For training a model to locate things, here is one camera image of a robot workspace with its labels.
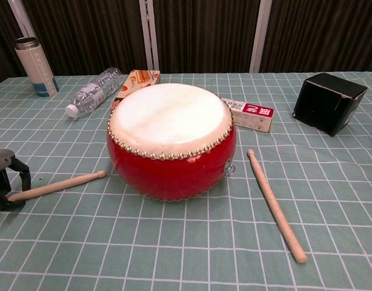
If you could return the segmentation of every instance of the black box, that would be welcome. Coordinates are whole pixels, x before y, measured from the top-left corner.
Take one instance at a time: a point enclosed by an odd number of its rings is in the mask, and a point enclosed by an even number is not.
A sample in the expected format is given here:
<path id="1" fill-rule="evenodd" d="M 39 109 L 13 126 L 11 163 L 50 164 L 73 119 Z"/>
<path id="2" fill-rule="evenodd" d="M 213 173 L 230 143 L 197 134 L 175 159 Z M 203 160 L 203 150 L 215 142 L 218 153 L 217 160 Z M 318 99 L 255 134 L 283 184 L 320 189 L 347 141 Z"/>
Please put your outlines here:
<path id="1" fill-rule="evenodd" d="M 334 136 L 348 124 L 366 87 L 326 73 L 306 79 L 293 117 Z"/>

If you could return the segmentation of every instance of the white tumbler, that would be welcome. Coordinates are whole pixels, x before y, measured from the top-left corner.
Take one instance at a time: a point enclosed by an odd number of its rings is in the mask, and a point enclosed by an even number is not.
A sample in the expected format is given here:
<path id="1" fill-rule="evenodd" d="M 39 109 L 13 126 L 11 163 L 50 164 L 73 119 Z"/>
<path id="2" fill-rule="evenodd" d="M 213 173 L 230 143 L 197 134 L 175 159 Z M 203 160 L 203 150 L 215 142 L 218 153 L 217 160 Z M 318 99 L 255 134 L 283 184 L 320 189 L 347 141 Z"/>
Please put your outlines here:
<path id="1" fill-rule="evenodd" d="M 15 51 L 38 96 L 54 96 L 59 91 L 42 46 L 35 37 L 18 38 Z"/>

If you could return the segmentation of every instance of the drumstick tip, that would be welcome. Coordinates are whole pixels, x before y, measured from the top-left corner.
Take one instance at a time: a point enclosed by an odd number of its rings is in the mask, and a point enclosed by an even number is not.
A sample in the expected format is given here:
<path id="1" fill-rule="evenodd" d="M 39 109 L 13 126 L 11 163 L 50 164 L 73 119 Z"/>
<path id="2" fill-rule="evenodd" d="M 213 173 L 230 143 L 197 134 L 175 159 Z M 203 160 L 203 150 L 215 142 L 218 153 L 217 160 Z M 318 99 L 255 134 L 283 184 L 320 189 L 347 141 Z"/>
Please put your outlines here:
<path id="1" fill-rule="evenodd" d="M 106 171 L 98 171 L 97 172 L 97 178 L 101 179 L 103 177 L 107 176 L 107 172 Z"/>
<path id="2" fill-rule="evenodd" d="M 252 156 L 252 155 L 254 155 L 254 151 L 251 150 L 251 149 L 249 149 L 249 150 L 248 150 L 248 156 L 250 157 L 250 156 Z"/>
<path id="3" fill-rule="evenodd" d="M 299 263 L 299 264 L 304 264 L 305 262 L 307 262 L 307 255 L 304 253 L 302 256 L 298 256 L 296 258 L 296 261 Z"/>

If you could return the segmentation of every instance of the white pole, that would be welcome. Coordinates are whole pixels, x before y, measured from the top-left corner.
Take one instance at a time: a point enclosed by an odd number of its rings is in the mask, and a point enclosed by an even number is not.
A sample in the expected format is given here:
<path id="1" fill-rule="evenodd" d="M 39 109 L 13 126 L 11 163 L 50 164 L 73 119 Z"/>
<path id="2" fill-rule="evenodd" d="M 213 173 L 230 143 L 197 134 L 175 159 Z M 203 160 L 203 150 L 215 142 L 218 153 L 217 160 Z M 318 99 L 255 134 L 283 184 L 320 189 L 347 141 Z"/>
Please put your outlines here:
<path id="1" fill-rule="evenodd" d="M 257 25 L 254 34 L 251 64 L 249 68 L 250 73 L 258 73 L 260 70 L 265 35 L 267 34 L 268 21 L 270 19 L 271 6 L 272 0 L 260 1 L 259 15 L 257 16 Z"/>
<path id="2" fill-rule="evenodd" d="M 151 47 L 154 61 L 154 69 L 159 70 L 158 47 L 156 44 L 155 16 L 153 0 L 147 0 L 148 18 L 150 20 Z"/>
<path id="3" fill-rule="evenodd" d="M 139 0 L 140 16 L 142 21 L 143 38 L 144 38 L 144 49 L 145 58 L 147 60 L 147 68 L 153 70 L 152 64 L 152 52 L 151 52 L 151 41 L 150 41 L 150 30 L 148 29 L 148 13 L 145 6 L 145 0 Z"/>
<path id="4" fill-rule="evenodd" d="M 10 4 L 11 10 L 14 13 L 16 22 L 21 29 L 23 37 L 36 37 L 33 26 L 31 25 L 30 19 L 28 18 L 27 12 L 23 6 L 22 0 L 8 0 L 8 3 Z"/>

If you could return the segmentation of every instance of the tablecloth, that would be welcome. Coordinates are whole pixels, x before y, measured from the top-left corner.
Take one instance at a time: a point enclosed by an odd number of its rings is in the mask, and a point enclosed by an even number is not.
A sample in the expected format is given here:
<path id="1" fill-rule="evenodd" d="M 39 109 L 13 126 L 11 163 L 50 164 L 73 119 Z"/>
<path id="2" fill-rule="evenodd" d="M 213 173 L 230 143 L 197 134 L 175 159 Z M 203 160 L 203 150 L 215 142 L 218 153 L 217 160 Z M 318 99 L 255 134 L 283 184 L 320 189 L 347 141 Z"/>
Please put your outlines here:
<path id="1" fill-rule="evenodd" d="M 270 133 L 237 128 L 235 173 L 201 196 L 159 202 L 113 170 L 105 144 L 108 98 L 70 119 L 64 108 L 95 76 L 59 76 L 37 97 L 28 78 L 0 84 L 0 149 L 39 187 L 106 170 L 104 179 L 0 212 L 0 290 L 372 290 L 372 72 L 333 73 L 367 90 L 335 137 L 292 118 L 312 73 L 172 74 L 276 110 Z M 246 152 L 255 150 L 307 255 L 297 264 Z M 16 173 L 8 172 L 13 190 Z"/>

